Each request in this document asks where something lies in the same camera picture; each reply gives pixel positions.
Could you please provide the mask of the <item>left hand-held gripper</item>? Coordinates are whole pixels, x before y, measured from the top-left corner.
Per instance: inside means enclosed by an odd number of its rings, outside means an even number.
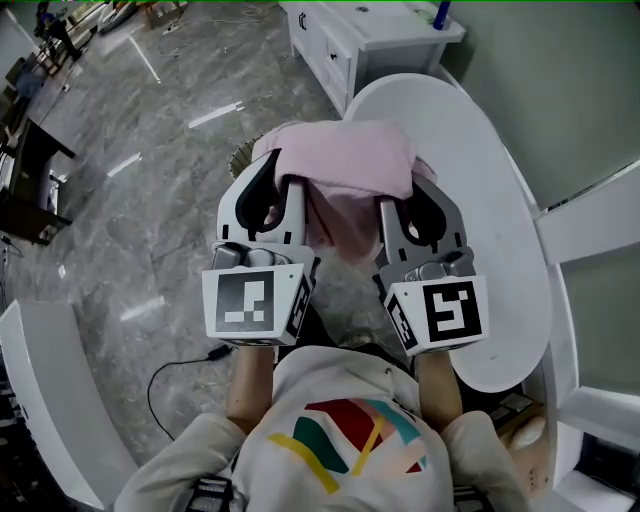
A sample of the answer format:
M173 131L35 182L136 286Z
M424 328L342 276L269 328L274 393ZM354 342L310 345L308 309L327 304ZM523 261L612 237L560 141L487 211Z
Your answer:
M217 239L238 243L214 244L202 273L205 328L233 346L295 345L315 287L320 258L303 245L306 183L285 175L276 187L279 154L250 163L218 205Z

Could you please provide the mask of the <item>person's white printed shirt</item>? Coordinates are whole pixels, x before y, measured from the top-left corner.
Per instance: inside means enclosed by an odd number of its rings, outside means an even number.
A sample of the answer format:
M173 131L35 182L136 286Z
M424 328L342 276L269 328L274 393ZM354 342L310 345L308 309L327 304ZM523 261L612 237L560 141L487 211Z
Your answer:
M245 434L204 413L143 465L114 512L530 512L490 417L441 433L416 377L372 355L310 346L274 360L271 408Z

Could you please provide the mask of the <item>person's black trousers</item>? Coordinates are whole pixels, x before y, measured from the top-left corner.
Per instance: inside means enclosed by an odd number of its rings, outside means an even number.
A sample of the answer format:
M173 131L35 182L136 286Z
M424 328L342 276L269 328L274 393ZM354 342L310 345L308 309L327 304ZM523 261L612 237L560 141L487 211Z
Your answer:
M356 330L345 334L340 342L335 342L313 305L307 307L296 343L290 348L280 349L279 359L282 360L296 349L310 346L339 348L376 356L403 370L409 376L414 376L414 363L403 362L387 352L382 345L376 342L372 331Z

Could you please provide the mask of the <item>pink cloth garment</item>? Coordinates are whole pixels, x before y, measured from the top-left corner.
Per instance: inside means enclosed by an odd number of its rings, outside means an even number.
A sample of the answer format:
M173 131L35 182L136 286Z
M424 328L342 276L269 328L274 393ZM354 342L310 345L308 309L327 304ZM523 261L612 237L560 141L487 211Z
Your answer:
M307 181L306 244L333 248L348 264L372 261L381 250L376 197L408 199L415 174L437 181L389 120L288 122L257 139L252 158L275 149L275 184L287 176Z

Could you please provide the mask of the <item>person's left forearm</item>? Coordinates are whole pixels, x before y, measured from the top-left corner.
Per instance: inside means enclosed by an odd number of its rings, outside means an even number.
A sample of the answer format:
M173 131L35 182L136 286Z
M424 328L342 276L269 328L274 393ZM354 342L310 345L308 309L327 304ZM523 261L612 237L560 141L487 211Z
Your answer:
M237 350L225 416L245 434L249 434L271 408L273 371L273 348L249 346Z

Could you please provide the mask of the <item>white rounded lump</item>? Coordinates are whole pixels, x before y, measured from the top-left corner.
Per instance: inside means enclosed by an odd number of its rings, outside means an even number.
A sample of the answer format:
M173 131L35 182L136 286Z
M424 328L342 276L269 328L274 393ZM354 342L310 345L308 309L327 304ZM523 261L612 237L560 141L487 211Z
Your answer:
M532 445L542 436L545 427L546 418L544 416L536 415L529 418L514 430L509 447L513 450L520 450Z

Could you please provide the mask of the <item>person's right forearm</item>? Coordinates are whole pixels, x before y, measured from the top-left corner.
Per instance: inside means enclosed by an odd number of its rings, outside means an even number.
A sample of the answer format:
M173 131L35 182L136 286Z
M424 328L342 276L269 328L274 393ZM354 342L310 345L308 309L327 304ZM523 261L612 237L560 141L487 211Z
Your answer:
M415 357L415 370L422 418L441 433L463 414L460 388L449 353L421 353Z

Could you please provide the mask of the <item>white glossy curved fixture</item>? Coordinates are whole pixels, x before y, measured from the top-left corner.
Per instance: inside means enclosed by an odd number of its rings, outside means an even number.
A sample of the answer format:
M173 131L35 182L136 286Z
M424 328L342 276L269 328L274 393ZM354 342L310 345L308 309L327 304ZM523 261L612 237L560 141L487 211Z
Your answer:
M13 301L0 349L26 426L64 494L107 510L138 466L100 397L68 304Z

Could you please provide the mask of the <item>striped laundry basket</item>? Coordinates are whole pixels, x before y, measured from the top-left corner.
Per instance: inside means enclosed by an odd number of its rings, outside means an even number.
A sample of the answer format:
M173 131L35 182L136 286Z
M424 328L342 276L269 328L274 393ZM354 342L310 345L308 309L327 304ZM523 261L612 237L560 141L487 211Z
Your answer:
M229 161L229 174L233 180L236 180L238 176L252 163L253 149L260 138L261 136L258 136L246 141L231 156Z

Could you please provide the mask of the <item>white vanity cabinet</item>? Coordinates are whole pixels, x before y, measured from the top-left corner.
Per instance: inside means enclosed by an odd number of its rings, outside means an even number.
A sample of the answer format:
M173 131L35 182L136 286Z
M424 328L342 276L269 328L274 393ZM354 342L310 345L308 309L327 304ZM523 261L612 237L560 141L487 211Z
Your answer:
M339 115L369 83L388 75L433 75L466 30L420 0L281 2L293 56L304 59Z

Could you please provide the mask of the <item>white oval bathtub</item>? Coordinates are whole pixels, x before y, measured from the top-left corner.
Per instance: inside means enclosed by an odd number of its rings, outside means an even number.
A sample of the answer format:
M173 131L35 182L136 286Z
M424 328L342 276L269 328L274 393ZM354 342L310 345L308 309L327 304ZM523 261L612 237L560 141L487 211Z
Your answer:
M549 342L551 290L529 204L494 126L468 95L421 74L370 83L344 117L399 125L461 211L487 280L489 336L453 352L459 377L486 393L521 383Z

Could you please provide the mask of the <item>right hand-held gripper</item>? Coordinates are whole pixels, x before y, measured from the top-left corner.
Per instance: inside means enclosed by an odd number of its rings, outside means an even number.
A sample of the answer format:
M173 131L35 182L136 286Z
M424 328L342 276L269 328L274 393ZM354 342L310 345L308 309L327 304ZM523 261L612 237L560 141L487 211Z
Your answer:
M405 201L377 199L388 264L377 281L383 306L408 356L449 351L489 334L486 278L474 268L462 214L432 181L413 175L413 226ZM428 251L444 254L427 261Z

